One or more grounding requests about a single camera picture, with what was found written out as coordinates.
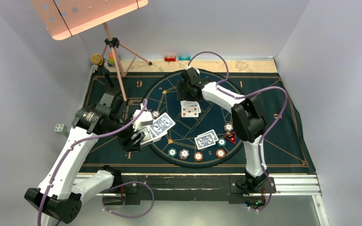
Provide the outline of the blue backed playing card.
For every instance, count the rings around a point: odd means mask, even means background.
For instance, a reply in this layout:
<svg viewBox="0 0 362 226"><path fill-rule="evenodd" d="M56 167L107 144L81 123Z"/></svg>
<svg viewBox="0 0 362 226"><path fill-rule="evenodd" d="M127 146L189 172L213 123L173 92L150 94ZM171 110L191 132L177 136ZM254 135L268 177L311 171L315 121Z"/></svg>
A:
<svg viewBox="0 0 362 226"><path fill-rule="evenodd" d="M175 121L168 115L163 113L157 119L155 119L150 125L150 129L155 136L159 136L175 125Z"/></svg>
<svg viewBox="0 0 362 226"><path fill-rule="evenodd" d="M217 136L217 134L216 134L216 132L215 132L214 129L209 130L209 131L207 131L207 132L204 132L204 133L198 135L198 137L206 137L206 136L208 136L208 135L211 135L211 137L213 138L214 142L217 142L217 141L219 140L219 138L218 138L218 136Z"/></svg>
<svg viewBox="0 0 362 226"><path fill-rule="evenodd" d="M196 137L194 138L194 140L198 150L202 150L216 144L211 135L208 135L206 137Z"/></svg>

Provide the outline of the green blue chip stack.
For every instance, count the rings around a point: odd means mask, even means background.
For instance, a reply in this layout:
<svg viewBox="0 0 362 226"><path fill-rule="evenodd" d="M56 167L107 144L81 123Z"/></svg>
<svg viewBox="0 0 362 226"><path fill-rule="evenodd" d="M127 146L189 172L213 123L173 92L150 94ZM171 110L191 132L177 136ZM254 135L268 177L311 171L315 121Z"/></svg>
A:
<svg viewBox="0 0 362 226"><path fill-rule="evenodd" d="M174 157L177 154L177 150L175 148L170 148L167 151L169 157Z"/></svg>

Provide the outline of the green blue poker chip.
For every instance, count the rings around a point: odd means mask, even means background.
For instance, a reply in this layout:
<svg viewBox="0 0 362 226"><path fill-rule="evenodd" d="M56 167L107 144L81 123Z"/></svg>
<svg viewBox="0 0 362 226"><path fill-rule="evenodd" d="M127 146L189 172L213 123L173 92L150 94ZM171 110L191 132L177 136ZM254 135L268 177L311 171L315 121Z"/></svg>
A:
<svg viewBox="0 0 362 226"><path fill-rule="evenodd" d="M226 145L226 140L221 138L221 139L218 140L217 144L220 147L224 147Z"/></svg>

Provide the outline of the red triangular dealer button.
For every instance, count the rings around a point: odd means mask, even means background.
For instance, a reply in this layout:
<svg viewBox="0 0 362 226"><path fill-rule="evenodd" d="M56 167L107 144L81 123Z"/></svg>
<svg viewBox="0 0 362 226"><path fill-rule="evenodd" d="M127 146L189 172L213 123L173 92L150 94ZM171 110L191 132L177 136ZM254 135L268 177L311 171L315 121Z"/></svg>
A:
<svg viewBox="0 0 362 226"><path fill-rule="evenodd" d="M236 144L236 133L235 132L230 132L227 135L224 136L225 139L227 139L228 141L230 141L233 144Z"/></svg>

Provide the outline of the orange chip stack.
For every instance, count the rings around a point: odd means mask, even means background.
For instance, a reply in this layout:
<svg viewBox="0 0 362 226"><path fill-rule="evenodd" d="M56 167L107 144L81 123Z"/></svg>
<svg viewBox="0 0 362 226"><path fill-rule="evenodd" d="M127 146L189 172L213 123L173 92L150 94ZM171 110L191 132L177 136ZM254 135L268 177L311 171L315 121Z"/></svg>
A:
<svg viewBox="0 0 362 226"><path fill-rule="evenodd" d="M196 152L194 154L194 159L198 162L202 161L203 160L203 154L201 152Z"/></svg>

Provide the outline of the orange poker chip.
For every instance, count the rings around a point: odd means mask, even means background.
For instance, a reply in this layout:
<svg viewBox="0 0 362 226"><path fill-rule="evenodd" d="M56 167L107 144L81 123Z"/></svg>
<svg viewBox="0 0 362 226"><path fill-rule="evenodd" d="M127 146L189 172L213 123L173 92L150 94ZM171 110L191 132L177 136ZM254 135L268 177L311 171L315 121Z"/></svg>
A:
<svg viewBox="0 0 362 226"><path fill-rule="evenodd" d="M218 158L223 158L225 157L226 152L223 149L218 149L215 154Z"/></svg>

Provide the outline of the blue playing card deck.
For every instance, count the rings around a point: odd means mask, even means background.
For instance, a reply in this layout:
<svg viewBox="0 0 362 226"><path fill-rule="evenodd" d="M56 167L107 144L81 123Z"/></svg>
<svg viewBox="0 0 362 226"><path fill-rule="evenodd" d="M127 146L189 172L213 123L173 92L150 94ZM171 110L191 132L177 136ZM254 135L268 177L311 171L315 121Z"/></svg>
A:
<svg viewBox="0 0 362 226"><path fill-rule="evenodd" d="M157 142L161 139L161 137L156 136L154 132L151 131L150 127L146 126L143 127L140 130L141 135L143 136L141 142L140 142L140 146L144 147L147 145L150 145L154 142Z"/></svg>

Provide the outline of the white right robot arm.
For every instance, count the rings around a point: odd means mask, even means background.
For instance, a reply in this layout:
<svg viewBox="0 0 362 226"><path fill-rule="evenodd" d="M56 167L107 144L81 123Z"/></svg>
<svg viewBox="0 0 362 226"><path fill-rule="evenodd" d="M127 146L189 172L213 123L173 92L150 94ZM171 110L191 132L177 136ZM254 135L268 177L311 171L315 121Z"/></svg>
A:
<svg viewBox="0 0 362 226"><path fill-rule="evenodd" d="M231 92L219 82L202 79L195 68L181 72L177 84L179 101L210 101L231 113L236 136L243 141L246 155L246 180L236 184L246 194L261 191L269 182L264 159L263 138L266 127L263 109L256 97L245 97Z"/></svg>

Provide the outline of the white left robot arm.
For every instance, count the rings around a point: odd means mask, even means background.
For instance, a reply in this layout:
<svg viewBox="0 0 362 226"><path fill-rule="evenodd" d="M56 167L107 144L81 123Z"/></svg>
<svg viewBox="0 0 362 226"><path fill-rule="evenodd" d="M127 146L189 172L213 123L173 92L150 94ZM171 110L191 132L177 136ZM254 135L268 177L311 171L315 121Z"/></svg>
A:
<svg viewBox="0 0 362 226"><path fill-rule="evenodd" d="M52 169L37 188L28 188L25 199L38 210L37 225L57 226L71 223L83 204L102 191L115 193L126 184L120 170L105 165L96 174L76 184L74 181L88 153L100 138L117 136L126 152L140 150L142 135L136 130L148 101L129 121L117 111L117 95L104 93L100 102L76 112L67 142Z"/></svg>

